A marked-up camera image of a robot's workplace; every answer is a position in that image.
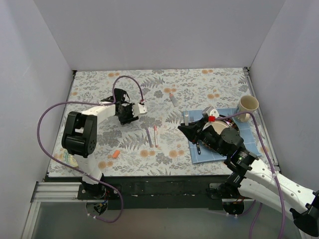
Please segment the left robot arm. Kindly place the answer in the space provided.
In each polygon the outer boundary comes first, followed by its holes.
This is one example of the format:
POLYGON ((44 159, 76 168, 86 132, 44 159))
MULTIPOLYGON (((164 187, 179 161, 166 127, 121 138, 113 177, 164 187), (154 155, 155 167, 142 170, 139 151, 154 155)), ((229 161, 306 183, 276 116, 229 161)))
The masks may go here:
POLYGON ((127 92, 118 88, 114 94, 102 99, 98 106, 82 112, 70 112, 62 136, 62 147, 74 156, 79 170, 84 172, 82 181, 90 185, 89 193, 95 199, 103 198, 106 193, 105 185, 99 182, 103 173, 93 155, 98 125, 111 117, 117 117, 120 124, 125 125, 147 113, 143 99, 139 103, 131 103, 127 92))

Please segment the purple highlighter pen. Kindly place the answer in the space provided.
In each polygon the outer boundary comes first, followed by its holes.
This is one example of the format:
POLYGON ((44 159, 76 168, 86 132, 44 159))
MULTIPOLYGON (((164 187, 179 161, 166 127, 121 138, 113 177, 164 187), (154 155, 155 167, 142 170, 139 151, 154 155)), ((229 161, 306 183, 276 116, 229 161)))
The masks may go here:
POLYGON ((148 142, 149 142, 150 148, 153 148, 154 145, 153 145, 153 143, 152 143, 150 131, 149 131, 148 128, 146 128, 146 133, 147 133, 147 138, 148 138, 148 142))

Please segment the white acrylic marker pink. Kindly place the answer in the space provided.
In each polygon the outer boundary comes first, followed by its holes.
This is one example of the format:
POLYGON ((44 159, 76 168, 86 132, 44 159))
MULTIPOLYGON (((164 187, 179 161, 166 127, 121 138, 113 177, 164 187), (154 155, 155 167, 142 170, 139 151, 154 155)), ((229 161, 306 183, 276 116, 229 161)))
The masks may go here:
POLYGON ((154 137, 155 137, 155 147, 157 148, 159 144, 158 144, 158 131, 157 131, 156 125, 154 125, 154 137))

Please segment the thin yellow pen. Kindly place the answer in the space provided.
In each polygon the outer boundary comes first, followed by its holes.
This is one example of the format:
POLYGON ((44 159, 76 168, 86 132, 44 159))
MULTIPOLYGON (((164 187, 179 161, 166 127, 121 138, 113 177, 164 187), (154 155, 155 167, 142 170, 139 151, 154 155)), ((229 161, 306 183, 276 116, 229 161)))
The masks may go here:
POLYGON ((186 126, 189 125, 189 116, 188 116, 188 112, 187 111, 184 112, 184 124, 186 126))

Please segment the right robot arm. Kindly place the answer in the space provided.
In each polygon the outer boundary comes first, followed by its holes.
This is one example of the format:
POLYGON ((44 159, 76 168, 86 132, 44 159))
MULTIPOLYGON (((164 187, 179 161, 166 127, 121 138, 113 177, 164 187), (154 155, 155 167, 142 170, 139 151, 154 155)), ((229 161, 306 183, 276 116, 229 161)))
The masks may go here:
POLYGON ((217 133, 211 122, 202 118, 189 125, 182 123, 178 129, 193 144, 200 141, 208 149, 225 156, 224 164, 232 174, 223 189, 231 198, 240 195, 255 199, 289 217, 304 233, 319 235, 319 193, 272 172, 257 155, 250 152, 234 128, 217 133))

